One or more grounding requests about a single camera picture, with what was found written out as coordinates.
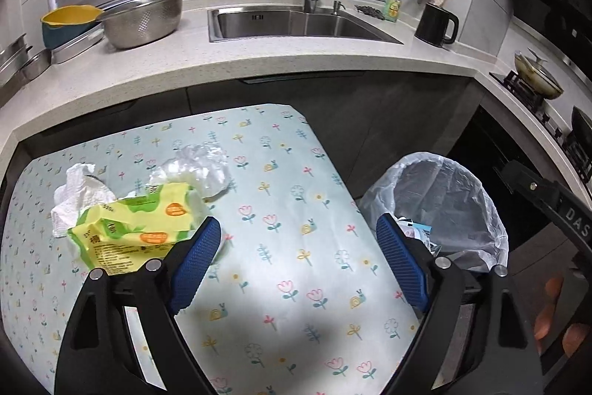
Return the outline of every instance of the kettle handle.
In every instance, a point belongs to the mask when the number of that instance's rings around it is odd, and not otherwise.
[[[442,39],[442,44],[452,44],[457,39],[458,35],[458,17],[456,17],[453,13],[449,12],[448,18],[454,23],[454,29],[452,30],[452,36],[450,36],[449,38],[447,38],[446,35],[444,36],[444,38]]]

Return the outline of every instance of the trash can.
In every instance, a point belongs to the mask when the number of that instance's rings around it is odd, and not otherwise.
[[[384,213],[431,226],[430,240],[463,270],[507,266],[508,235],[493,201],[477,177],[444,156],[404,156],[368,189],[359,208],[373,230]]]

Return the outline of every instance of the table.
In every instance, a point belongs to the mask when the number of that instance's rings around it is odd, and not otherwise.
[[[203,141],[229,156],[230,186],[208,200],[224,247],[176,321],[217,392],[379,393],[417,319],[306,119],[283,105],[179,118],[32,161],[0,250],[2,317],[20,357],[53,392],[61,336],[88,274],[67,238],[51,233],[66,169],[92,163],[118,197],[141,194],[153,167]],[[127,312],[146,379],[159,384]]]

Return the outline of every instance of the green dish soap bottle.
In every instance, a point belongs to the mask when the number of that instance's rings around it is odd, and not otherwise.
[[[386,20],[396,22],[399,17],[399,9],[402,0],[387,0],[384,4],[383,15]]]

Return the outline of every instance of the kitchen counter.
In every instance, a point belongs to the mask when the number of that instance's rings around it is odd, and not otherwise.
[[[331,7],[334,0],[322,0]],[[535,117],[489,72],[506,74],[494,57],[456,43],[454,51],[426,44],[400,19],[396,24],[356,12],[354,4],[380,8],[374,0],[340,0],[347,12],[379,27],[403,44],[336,38],[256,38],[211,43],[207,11],[253,5],[300,5],[301,0],[185,0],[179,29],[167,38],[128,51],[103,40],[85,53],[51,66],[0,109],[0,175],[19,141],[77,116],[148,94],[213,81],[306,71],[415,71],[472,77],[527,128],[568,186],[589,207],[592,201],[572,165]]]

